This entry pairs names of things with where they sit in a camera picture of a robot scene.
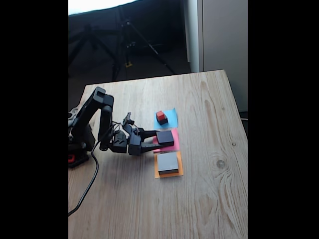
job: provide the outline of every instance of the black cable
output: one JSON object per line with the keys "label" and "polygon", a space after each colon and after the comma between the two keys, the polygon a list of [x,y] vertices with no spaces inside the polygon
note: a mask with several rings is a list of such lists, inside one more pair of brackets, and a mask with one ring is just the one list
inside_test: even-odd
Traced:
{"label": "black cable", "polygon": [[[119,123],[117,123],[117,122],[115,122],[115,123],[116,123],[116,124],[114,124],[114,125],[112,125],[111,127],[108,128],[108,130],[107,130],[107,131],[104,133],[104,135],[102,136],[101,140],[103,140],[103,138],[108,134],[108,132],[110,131],[110,129],[112,129],[114,126],[116,126],[117,124],[119,124]],[[99,144],[100,142],[101,142],[101,141],[98,140],[97,143],[95,144],[95,146],[93,147],[92,151],[91,151],[91,155],[92,155],[92,157],[94,158],[94,161],[95,161],[95,163],[96,163],[96,169],[95,169],[93,178],[92,178],[91,182],[89,183],[89,186],[88,186],[88,187],[86,188],[86,190],[84,191],[84,193],[83,193],[83,195],[82,195],[82,197],[81,197],[81,199],[80,199],[78,205],[76,205],[76,207],[75,207],[72,211],[69,212],[68,217],[69,217],[70,215],[72,215],[73,213],[75,213],[75,212],[79,209],[79,207],[81,206],[81,204],[82,204],[82,202],[83,202],[85,196],[86,196],[87,193],[89,192],[89,190],[90,190],[90,188],[91,188],[91,186],[92,186],[92,184],[93,184],[93,182],[94,182],[94,180],[95,180],[95,178],[96,178],[96,175],[98,174],[98,171],[99,171],[99,162],[98,162],[98,160],[96,159],[96,157],[94,156],[94,153],[93,153],[93,152],[94,152],[96,146],[98,146],[98,144]]]}

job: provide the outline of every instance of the robotic arm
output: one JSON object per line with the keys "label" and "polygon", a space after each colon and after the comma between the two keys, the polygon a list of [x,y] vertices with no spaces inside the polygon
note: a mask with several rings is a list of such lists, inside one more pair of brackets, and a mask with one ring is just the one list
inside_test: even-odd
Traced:
{"label": "robotic arm", "polygon": [[69,113],[68,151],[70,168],[88,160],[86,152],[92,151],[95,143],[89,121],[98,109],[101,109],[98,134],[101,151],[110,149],[116,153],[127,153],[127,148],[129,148],[129,155],[140,155],[144,152],[165,147],[165,145],[160,144],[144,143],[146,138],[155,136],[157,130],[132,128],[134,121],[130,118],[131,113],[127,114],[122,123],[123,130],[129,134],[128,137],[121,130],[116,132],[113,129],[109,130],[116,125],[112,121],[113,102],[113,96],[105,94],[104,89],[97,87],[77,114],[75,109]]}

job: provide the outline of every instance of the wood knot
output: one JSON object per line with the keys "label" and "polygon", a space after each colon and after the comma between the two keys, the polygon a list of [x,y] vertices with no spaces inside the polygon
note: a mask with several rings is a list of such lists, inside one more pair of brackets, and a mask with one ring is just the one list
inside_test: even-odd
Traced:
{"label": "wood knot", "polygon": [[218,160],[217,161],[217,167],[218,168],[224,168],[225,167],[225,162],[223,160]]}

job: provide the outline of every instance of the pink paper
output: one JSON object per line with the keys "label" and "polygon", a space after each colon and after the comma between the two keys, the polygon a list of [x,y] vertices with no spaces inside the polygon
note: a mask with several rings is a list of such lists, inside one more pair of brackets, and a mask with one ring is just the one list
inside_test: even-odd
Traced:
{"label": "pink paper", "polygon": [[[157,152],[166,152],[166,151],[179,151],[179,139],[178,139],[178,133],[177,133],[177,128],[173,129],[171,131],[171,134],[173,135],[173,139],[174,139],[174,145],[173,146],[167,146],[164,148],[159,148],[159,149],[155,149],[153,150],[154,153]],[[153,143],[158,144],[158,138],[156,136],[153,137]]]}

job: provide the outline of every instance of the blue paper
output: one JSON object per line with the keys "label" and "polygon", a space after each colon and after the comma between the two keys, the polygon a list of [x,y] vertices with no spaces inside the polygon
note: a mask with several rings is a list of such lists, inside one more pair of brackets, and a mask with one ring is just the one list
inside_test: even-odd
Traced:
{"label": "blue paper", "polygon": [[158,120],[156,119],[156,112],[154,113],[154,129],[157,128],[177,128],[178,127],[178,120],[177,120],[177,113],[175,108],[170,111],[163,111],[166,115],[168,122],[165,124],[160,125]]}

